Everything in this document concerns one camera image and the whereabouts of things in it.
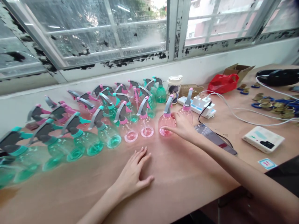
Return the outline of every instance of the cardboard box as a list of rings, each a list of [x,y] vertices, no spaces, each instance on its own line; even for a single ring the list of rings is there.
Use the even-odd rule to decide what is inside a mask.
[[[227,67],[223,74],[224,75],[231,75],[231,74],[238,74],[239,76],[239,81],[238,84],[242,82],[242,80],[245,78],[247,73],[251,71],[255,66],[247,66],[247,65],[239,65],[239,64],[234,64],[230,67]]]
[[[181,89],[178,97],[182,97],[182,96],[187,97],[190,88],[193,88],[192,97],[197,96],[200,92],[203,91],[203,87],[198,86],[196,84],[181,85]]]

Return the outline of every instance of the white device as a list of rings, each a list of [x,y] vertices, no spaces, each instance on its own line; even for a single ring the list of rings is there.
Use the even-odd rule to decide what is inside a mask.
[[[242,139],[267,154],[273,152],[284,141],[284,137],[261,126],[256,126]]]
[[[186,100],[187,97],[182,96],[178,99],[178,103],[184,105]],[[202,116],[207,119],[214,117],[214,114],[216,113],[216,110],[214,109],[215,104],[212,103],[210,106],[208,106],[210,102],[211,98],[209,97],[201,99],[199,96],[196,96],[193,98],[193,100],[191,100],[191,110],[195,113],[201,114],[203,109],[207,107],[202,113]]]

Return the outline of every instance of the sticker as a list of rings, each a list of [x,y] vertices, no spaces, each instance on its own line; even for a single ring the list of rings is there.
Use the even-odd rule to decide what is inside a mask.
[[[274,162],[272,162],[268,158],[260,160],[258,163],[261,164],[266,170],[270,170],[277,166]]]

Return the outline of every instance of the white cable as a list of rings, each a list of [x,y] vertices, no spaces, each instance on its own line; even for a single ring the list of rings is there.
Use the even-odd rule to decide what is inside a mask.
[[[291,96],[291,95],[288,95],[288,94],[286,94],[286,93],[282,93],[282,92],[279,92],[279,91],[277,91],[277,90],[274,90],[274,89],[272,89],[272,88],[270,88],[270,87],[264,85],[263,83],[261,83],[261,82],[258,80],[258,77],[266,77],[266,76],[269,76],[269,75],[257,76],[257,77],[255,77],[255,79],[256,79],[256,81],[257,81],[259,84],[261,84],[262,86],[264,86],[264,87],[266,87],[266,88],[268,88],[268,89],[270,89],[270,90],[272,90],[272,91],[274,91],[274,92],[276,92],[276,93],[280,93],[280,94],[286,95],[286,96],[288,96],[288,97],[291,97],[291,98],[293,98],[293,99],[299,100],[298,98],[295,98],[295,97],[293,97],[293,96]]]
[[[290,122],[290,121],[292,121],[292,120],[294,120],[295,122],[299,122],[298,120],[295,120],[295,119],[299,119],[299,118],[281,119],[281,118],[272,117],[272,116],[269,116],[269,115],[266,115],[266,114],[262,114],[262,113],[256,112],[256,111],[254,111],[254,110],[246,109],[246,108],[234,108],[235,110],[238,110],[238,109],[244,109],[244,110],[249,110],[249,111],[251,111],[251,112],[254,112],[254,113],[257,113],[257,114],[260,114],[260,115],[264,115],[264,116],[266,116],[266,117],[270,117],[270,118],[274,118],[274,119],[279,119],[279,120],[285,120],[284,122],[281,122],[281,123],[278,123],[278,124],[255,124],[255,123],[251,123],[251,122],[246,121],[246,120],[244,120],[244,119],[238,117],[237,115],[235,115],[235,113],[233,112],[233,110],[231,109],[231,107],[228,105],[226,99],[225,99],[224,96],[222,96],[221,94],[219,94],[219,93],[215,93],[215,92],[213,92],[213,91],[207,91],[207,90],[202,91],[201,93],[203,93],[203,92],[212,92],[212,93],[209,94],[209,95],[216,94],[217,96],[219,96],[219,97],[224,101],[224,103],[227,105],[227,107],[229,108],[229,110],[232,112],[232,114],[233,114],[236,118],[238,118],[239,120],[242,120],[242,121],[244,121],[244,122],[246,122],[246,123],[249,123],[249,124],[259,125],[259,126],[275,126],[275,125],[285,124],[285,123]]]

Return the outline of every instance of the power strip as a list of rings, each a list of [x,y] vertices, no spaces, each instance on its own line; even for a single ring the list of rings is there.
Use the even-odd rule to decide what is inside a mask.
[[[187,97],[182,96],[178,99],[178,103],[184,105],[186,100]],[[191,110],[197,114],[201,114],[202,110],[207,107],[207,109],[205,109],[201,116],[207,119],[214,117],[216,110],[213,109],[213,107],[215,106],[215,104],[212,103],[210,106],[208,106],[210,102],[211,98],[205,97],[201,99],[199,96],[196,96],[193,100],[191,100]]]

